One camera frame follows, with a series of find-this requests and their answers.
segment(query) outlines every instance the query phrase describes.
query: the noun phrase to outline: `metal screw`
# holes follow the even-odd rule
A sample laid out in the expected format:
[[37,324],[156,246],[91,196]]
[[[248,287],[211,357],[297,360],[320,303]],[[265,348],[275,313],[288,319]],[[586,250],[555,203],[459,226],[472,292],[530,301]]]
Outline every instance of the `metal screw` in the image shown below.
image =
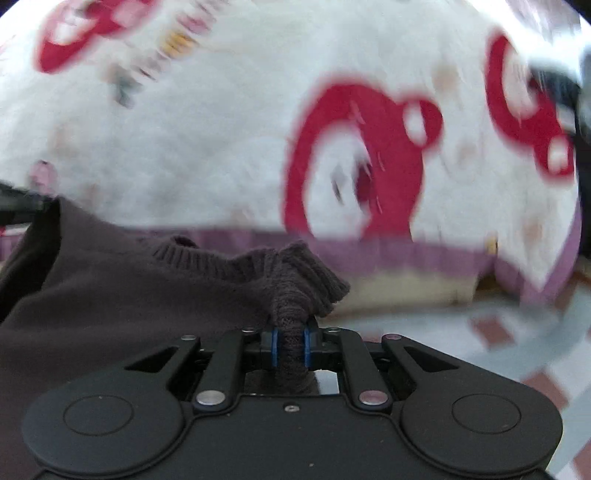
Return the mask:
[[366,390],[359,394],[359,401],[364,405],[383,405],[388,401],[388,395],[381,390]]
[[219,405],[224,400],[226,400],[226,396],[223,392],[219,390],[204,390],[199,392],[195,397],[197,403],[200,405],[205,405],[206,407],[213,407],[215,405]]

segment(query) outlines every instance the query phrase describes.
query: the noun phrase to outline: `red pattern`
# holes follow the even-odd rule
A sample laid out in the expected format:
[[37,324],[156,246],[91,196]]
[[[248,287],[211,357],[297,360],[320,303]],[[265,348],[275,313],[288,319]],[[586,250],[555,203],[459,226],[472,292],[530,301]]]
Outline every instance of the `red pattern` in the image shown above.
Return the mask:
[[[423,116],[427,140],[422,145],[412,141],[405,130],[403,114],[411,105],[418,105]],[[371,214],[365,236],[410,236],[410,221],[423,182],[423,152],[439,140],[443,117],[433,102],[420,95],[408,95],[395,102],[370,85],[353,82],[328,87],[304,118],[290,152],[285,227],[310,232],[304,191],[314,146],[322,133],[338,123],[358,129],[369,153],[371,178],[363,179],[363,185],[357,188],[360,201],[367,201]]]
[[57,172],[48,161],[39,160],[29,172],[29,188],[43,195],[55,195]]
[[[530,118],[516,118],[507,105],[503,89],[503,68],[506,57],[513,47],[502,34],[494,37],[486,65],[486,103],[498,131],[517,144],[532,148],[536,165],[548,179],[574,180],[574,151],[568,136],[563,132],[556,118],[556,107],[539,87],[536,89],[537,112]],[[552,140],[560,139],[568,146],[567,164],[559,171],[548,166],[548,155]]]
[[581,480],[591,480],[591,442],[587,442],[575,457],[574,464],[581,475]]
[[546,395],[559,410],[564,409],[569,404],[564,392],[546,372],[537,372],[523,380],[522,383]]
[[470,324],[478,336],[486,342],[488,349],[515,343],[513,336],[496,316],[471,319]]
[[[119,25],[113,18],[113,13],[125,2],[133,1],[143,4],[137,10],[131,25]],[[51,42],[56,28],[65,21],[66,15],[72,11],[76,0],[66,0],[56,7],[49,15],[41,33],[41,45],[37,56],[37,67],[44,73],[55,73],[75,62],[99,37],[114,37],[122,35],[139,26],[145,17],[156,7],[159,0],[102,0],[95,2],[86,10],[86,17],[95,22],[86,31],[79,32],[77,40],[67,45],[57,45]]]

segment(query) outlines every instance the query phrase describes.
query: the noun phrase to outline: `knit sweater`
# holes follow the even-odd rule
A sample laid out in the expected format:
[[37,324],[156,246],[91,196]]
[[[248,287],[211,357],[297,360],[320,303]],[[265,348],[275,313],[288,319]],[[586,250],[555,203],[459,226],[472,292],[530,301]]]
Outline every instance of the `knit sweater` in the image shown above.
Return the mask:
[[302,243],[226,259],[183,237],[134,238],[57,199],[0,274],[0,478],[36,473],[20,433],[36,397],[181,335],[271,321],[282,330],[276,391],[311,391],[303,324],[347,290]]

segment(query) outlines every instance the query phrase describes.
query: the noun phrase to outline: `red tile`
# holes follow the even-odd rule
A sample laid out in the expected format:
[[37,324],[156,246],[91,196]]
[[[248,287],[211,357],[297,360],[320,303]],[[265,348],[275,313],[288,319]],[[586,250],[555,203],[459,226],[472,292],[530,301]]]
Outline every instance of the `red tile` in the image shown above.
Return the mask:
[[538,372],[532,377],[523,380],[522,383],[546,395],[559,410],[569,404],[560,387],[545,372]]
[[496,316],[471,319],[470,323],[489,349],[498,345],[515,343],[514,338]]
[[568,282],[559,292],[558,296],[554,301],[554,307],[559,312],[564,313],[569,308],[570,302],[573,299],[574,292],[579,284],[580,281],[576,279],[574,276],[569,278]]
[[364,342],[381,343],[381,341],[382,341],[382,334],[381,333],[365,332],[365,333],[360,333],[360,335],[361,335],[361,338],[363,339]]
[[574,465],[579,471],[581,480],[591,480],[591,442],[574,458]]

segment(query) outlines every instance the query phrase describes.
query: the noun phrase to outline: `circular cap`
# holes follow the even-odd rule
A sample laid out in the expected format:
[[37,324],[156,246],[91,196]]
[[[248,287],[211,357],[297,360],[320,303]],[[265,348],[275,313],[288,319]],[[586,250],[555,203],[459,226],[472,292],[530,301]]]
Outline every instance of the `circular cap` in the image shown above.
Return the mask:
[[468,395],[452,407],[462,427],[476,433],[503,433],[519,423],[521,413],[514,403],[496,395]]
[[532,388],[465,367],[429,374],[400,422],[424,455],[466,476],[522,475],[542,464],[562,434],[560,413]]
[[383,405],[388,401],[388,395],[381,390],[366,390],[359,394],[359,401],[364,405]]
[[197,400],[197,403],[200,405],[213,407],[214,405],[219,405],[224,400],[226,400],[226,396],[219,390],[204,390],[197,394],[195,400]]
[[96,395],[70,405],[64,413],[64,421],[76,433],[100,436],[122,429],[133,416],[133,407],[123,398]]

